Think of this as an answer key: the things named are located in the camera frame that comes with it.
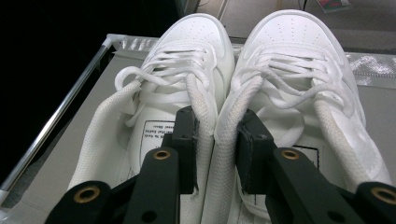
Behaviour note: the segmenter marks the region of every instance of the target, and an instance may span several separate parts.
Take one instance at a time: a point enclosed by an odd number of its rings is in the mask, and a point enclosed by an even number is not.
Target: shoelace
[[[351,117],[354,113],[354,104],[351,95],[345,93],[339,86],[342,81],[337,74],[328,74],[330,71],[339,73],[340,68],[329,63],[327,58],[320,52],[314,50],[296,51],[293,49],[281,49],[271,51],[266,49],[258,49],[257,53],[252,56],[254,64],[243,67],[236,71],[232,80],[232,91],[246,86],[254,77],[262,78],[262,86],[259,91],[265,93],[269,100],[276,108],[282,109],[283,115],[271,112],[271,105],[261,108],[257,115],[267,119],[274,116],[293,116],[294,124],[285,134],[283,134],[276,143],[279,147],[291,147],[300,138],[304,130],[304,117],[295,106],[314,97],[317,93],[329,91],[333,98],[343,108],[343,112],[347,117]],[[302,78],[310,78],[315,85],[307,90],[298,90],[296,86],[291,86],[293,80],[301,80]],[[293,100],[285,100],[279,93],[279,90],[293,96]],[[239,188],[239,194],[247,207],[247,209],[260,217],[268,218],[267,211],[254,203]]]
[[[128,110],[133,116],[125,121],[128,127],[134,126],[137,117],[146,104],[186,103],[190,100],[188,89],[211,91],[209,78],[205,74],[204,54],[210,46],[182,43],[180,45],[158,48],[142,68],[129,66],[123,68],[115,78],[115,87],[123,88],[124,80],[132,75],[142,82],[149,82],[139,93],[139,100],[133,100]],[[168,86],[168,93],[155,92],[159,86]]]

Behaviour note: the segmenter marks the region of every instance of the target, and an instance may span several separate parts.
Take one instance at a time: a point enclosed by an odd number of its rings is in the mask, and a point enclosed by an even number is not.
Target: tongue label
[[[172,133],[175,122],[172,120],[147,120],[142,134],[142,144],[140,145],[140,158],[152,149],[158,148],[163,143],[163,135]]]
[[[305,156],[319,169],[319,153],[317,148],[302,146],[293,146],[292,148],[303,152]]]

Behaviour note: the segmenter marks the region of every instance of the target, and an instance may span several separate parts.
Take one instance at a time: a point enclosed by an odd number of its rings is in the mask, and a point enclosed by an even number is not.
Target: sneaker
[[[277,147],[300,149],[334,185],[354,191],[365,181],[390,184],[341,45],[313,15],[280,10],[257,24],[239,55],[215,130],[204,223],[270,220],[265,196],[236,184],[236,126],[247,109]]]
[[[162,143],[160,136],[144,133],[172,132],[177,111],[190,105],[200,120],[198,188],[181,196],[180,221],[200,223],[213,133],[233,70],[231,41],[215,17],[196,13],[177,21],[141,68],[125,67],[117,74],[117,92],[92,118],[69,189],[88,180],[113,188],[139,174],[146,153]]]

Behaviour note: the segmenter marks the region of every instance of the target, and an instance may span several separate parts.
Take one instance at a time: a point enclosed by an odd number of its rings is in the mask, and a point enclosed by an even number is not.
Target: white sneaker
[[[316,17],[281,10],[257,24],[235,67],[215,130],[204,223],[270,221],[265,197],[244,194],[235,175],[236,125],[247,109],[278,147],[300,149],[331,183],[351,191],[364,181],[390,184],[342,47]]]
[[[172,132],[177,111],[191,105],[200,120],[199,190],[181,196],[180,220],[200,223],[213,132],[233,70],[231,41],[215,17],[197,13],[177,21],[141,68],[126,67],[117,74],[117,92],[95,112],[69,188],[88,180],[115,187],[139,174],[146,153],[161,146],[159,133]]]

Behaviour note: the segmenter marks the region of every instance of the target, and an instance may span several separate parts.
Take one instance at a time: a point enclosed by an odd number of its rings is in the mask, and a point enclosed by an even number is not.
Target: dark background
[[[3,4],[1,14],[0,184],[33,144],[107,34],[159,37],[180,18],[175,1],[170,0],[22,1]],[[99,75],[87,81],[53,134],[72,118]]]

